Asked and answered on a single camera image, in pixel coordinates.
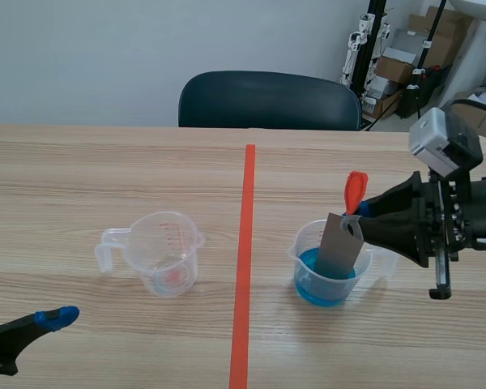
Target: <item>red tape line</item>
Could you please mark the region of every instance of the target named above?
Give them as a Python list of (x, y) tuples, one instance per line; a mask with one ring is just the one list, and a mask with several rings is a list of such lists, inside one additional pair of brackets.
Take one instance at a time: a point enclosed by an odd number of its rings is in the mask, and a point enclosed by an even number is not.
[(229, 389), (247, 389), (249, 378), (250, 264), (252, 261), (255, 165), (256, 146), (247, 144), (241, 198), (240, 241), (237, 250)]

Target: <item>cup with blue liquid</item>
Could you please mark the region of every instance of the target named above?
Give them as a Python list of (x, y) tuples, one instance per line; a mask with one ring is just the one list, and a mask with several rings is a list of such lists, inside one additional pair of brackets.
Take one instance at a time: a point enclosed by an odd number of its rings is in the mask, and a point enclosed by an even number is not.
[(288, 257), (295, 261), (294, 280), (297, 292), (316, 306), (337, 306), (343, 303), (358, 281), (378, 261), (381, 276), (392, 276), (399, 256), (392, 251), (364, 244), (355, 266), (346, 279), (332, 279), (314, 271), (326, 220), (315, 220), (302, 227)]

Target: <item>wooden table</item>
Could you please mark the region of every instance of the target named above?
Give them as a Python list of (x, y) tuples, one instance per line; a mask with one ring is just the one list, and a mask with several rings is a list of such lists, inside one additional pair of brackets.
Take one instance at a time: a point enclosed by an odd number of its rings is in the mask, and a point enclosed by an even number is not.
[[(407, 134), (0, 126), (0, 323), (77, 305), (0, 388), (227, 388), (245, 145), (257, 145), (249, 343), (251, 388), (486, 388), (486, 253), (433, 269), (402, 259), (393, 280), (324, 310), (292, 287), (285, 250), (305, 223), (343, 210), (350, 170), (368, 196), (424, 166)], [(484, 163), (473, 174), (486, 175)], [(178, 210), (206, 238), (193, 289), (147, 293), (120, 258), (103, 276), (100, 233)]]

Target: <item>black chair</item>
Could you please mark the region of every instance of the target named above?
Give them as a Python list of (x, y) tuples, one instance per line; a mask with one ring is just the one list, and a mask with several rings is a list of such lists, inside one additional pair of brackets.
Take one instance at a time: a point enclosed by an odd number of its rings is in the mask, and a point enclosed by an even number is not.
[(324, 79), (265, 71), (197, 75), (180, 97), (180, 127), (359, 130), (356, 95)]

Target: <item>measuring cup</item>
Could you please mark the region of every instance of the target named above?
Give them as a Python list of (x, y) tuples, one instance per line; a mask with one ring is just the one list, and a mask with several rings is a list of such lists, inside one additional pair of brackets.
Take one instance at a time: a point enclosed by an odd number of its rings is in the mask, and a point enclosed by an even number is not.
[(325, 227), (326, 220), (308, 223), (299, 230), (295, 244), (288, 249), (288, 257), (296, 261), (293, 275), (295, 286), (305, 300), (317, 306), (336, 306), (344, 302), (373, 262), (377, 262), (380, 276), (390, 277), (394, 274), (399, 255), (368, 243), (364, 243), (354, 271), (347, 280), (334, 280), (317, 274), (313, 269)]
[(96, 246), (101, 272), (113, 270), (112, 249), (139, 274), (150, 292), (162, 297), (189, 290), (198, 275), (196, 250), (205, 238), (193, 221), (178, 212), (158, 212), (143, 217), (128, 229), (107, 229)]

